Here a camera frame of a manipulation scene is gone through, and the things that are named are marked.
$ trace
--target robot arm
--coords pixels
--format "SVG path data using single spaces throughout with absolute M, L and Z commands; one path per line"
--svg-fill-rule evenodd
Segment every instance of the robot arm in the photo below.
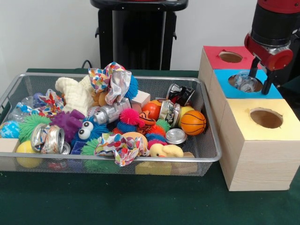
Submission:
M 255 56 L 249 76 L 255 77 L 260 62 L 267 69 L 262 93 L 268 94 L 274 71 L 283 69 L 293 59 L 289 49 L 291 35 L 300 16 L 300 0 L 258 0 L 252 30 L 245 38 L 245 47 Z

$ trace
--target circular hole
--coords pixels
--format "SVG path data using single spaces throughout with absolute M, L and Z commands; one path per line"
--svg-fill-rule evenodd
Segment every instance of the circular hole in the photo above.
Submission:
M 231 63 L 238 63 L 241 62 L 243 59 L 241 55 L 234 52 L 221 52 L 219 54 L 219 57 L 221 58 L 221 60 Z
M 283 118 L 277 112 L 271 109 L 253 109 L 250 112 L 251 119 L 264 128 L 275 129 L 282 125 Z
M 229 77 L 228 82 L 230 83 L 231 86 L 233 86 L 234 88 L 237 89 L 237 87 L 235 86 L 235 76 L 236 75 Z M 257 80 L 257 85 L 254 89 L 254 92 L 259 92 L 263 89 L 263 83 L 260 80 L 258 80 L 257 78 L 255 78 L 255 79 Z

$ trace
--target white wall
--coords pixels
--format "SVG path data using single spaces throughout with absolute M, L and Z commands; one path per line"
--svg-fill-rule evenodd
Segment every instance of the white wall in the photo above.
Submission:
M 243 45 L 257 0 L 190 0 L 177 12 L 171 69 L 198 70 L 203 45 Z M 89 0 L 0 0 L 0 94 L 27 68 L 100 64 Z

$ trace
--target red box top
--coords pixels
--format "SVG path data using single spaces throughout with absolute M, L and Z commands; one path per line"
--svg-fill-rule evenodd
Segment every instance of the red box top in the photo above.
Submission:
M 254 59 L 244 46 L 204 46 L 204 50 L 213 69 L 250 69 Z

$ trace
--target googly eyes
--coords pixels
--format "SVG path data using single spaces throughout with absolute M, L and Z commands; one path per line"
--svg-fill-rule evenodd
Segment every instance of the googly eyes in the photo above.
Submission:
M 87 130 L 87 129 L 81 129 L 81 130 L 78 131 L 78 137 L 81 140 L 86 140 L 90 137 L 90 131 Z
M 87 129 L 89 131 L 92 131 L 94 129 L 94 125 L 91 122 L 86 121 L 83 123 L 82 129 Z
M 86 140 L 90 137 L 91 131 L 94 129 L 94 125 L 89 122 L 85 121 L 81 127 L 81 129 L 78 131 L 78 137 L 81 140 Z

